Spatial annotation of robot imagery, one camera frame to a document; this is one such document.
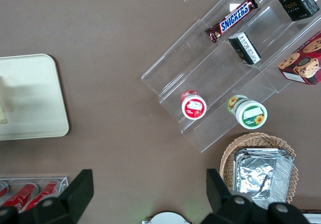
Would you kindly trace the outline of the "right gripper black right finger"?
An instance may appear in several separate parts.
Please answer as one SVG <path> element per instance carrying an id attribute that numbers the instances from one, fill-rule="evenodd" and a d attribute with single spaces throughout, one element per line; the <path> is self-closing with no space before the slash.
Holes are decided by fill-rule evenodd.
<path id="1" fill-rule="evenodd" d="M 206 193 L 212 212 L 202 223 L 268 223 L 267 211 L 240 194 L 232 195 L 216 169 L 208 169 Z"/>

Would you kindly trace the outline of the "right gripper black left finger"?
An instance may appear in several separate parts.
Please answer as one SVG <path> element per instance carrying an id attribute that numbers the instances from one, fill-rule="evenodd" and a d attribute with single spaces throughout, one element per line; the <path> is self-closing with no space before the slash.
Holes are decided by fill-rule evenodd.
<path id="1" fill-rule="evenodd" d="M 34 223 L 77 223 L 93 195 L 93 172 L 83 169 L 58 197 L 48 197 L 32 209 Z"/>

